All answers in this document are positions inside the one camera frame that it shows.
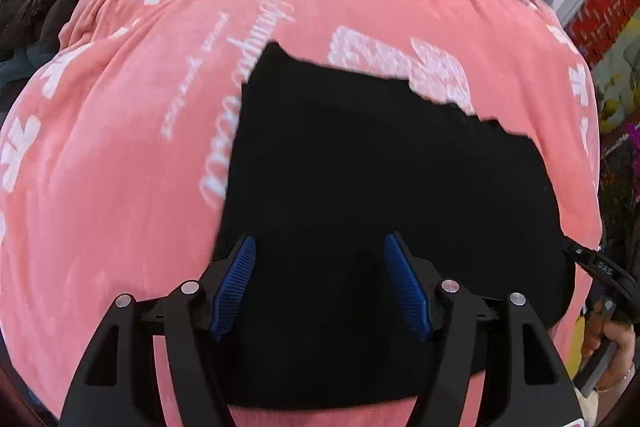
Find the person's right hand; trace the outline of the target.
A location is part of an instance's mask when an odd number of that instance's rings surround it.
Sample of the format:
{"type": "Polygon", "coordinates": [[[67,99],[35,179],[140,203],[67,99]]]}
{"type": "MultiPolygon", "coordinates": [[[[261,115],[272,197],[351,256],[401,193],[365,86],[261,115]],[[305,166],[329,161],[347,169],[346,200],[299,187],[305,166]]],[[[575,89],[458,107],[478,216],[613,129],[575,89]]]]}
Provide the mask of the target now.
{"type": "Polygon", "coordinates": [[[631,321],[610,296],[603,296],[587,321],[582,366],[574,379],[588,398],[593,392],[609,392],[634,373],[636,335],[631,321]]]}

